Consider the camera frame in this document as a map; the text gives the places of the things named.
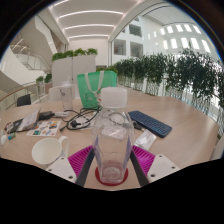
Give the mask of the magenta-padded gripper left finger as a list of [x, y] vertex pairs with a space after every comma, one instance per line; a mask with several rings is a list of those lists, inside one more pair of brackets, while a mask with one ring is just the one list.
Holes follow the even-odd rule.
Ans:
[[88, 146], [68, 158], [59, 157], [47, 171], [83, 187], [94, 155], [92, 146]]

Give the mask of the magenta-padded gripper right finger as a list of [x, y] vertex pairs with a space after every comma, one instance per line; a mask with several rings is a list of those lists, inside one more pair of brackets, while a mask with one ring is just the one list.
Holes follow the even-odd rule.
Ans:
[[145, 186], [179, 170], [165, 155], [152, 153], [134, 146], [130, 155], [138, 182]]

